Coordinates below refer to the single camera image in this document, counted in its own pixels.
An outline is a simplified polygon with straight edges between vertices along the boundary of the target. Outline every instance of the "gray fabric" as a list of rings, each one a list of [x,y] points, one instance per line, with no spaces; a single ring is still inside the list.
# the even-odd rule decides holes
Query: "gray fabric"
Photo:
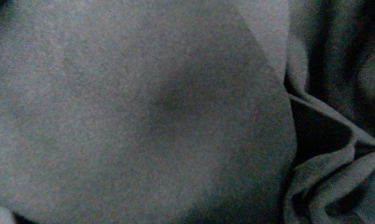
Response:
[[[375,1],[11,1],[0,204],[39,224],[375,224]]]

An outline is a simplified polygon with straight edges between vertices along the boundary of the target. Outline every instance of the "wrinkled fabric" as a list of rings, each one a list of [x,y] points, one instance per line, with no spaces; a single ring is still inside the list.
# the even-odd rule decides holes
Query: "wrinkled fabric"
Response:
[[[375,224],[375,0],[120,2],[0,11],[3,207],[39,224]]]

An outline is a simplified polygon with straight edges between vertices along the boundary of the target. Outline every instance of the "gray cloth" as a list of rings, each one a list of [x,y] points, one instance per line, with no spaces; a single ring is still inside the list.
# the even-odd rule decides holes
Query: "gray cloth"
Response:
[[[39,224],[375,224],[375,1],[10,1],[0,204]]]

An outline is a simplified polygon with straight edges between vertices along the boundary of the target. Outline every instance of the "crumpled sheet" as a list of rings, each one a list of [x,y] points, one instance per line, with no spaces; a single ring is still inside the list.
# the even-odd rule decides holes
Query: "crumpled sheet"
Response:
[[[298,148],[280,223],[375,224],[375,1],[235,5],[293,112]]]

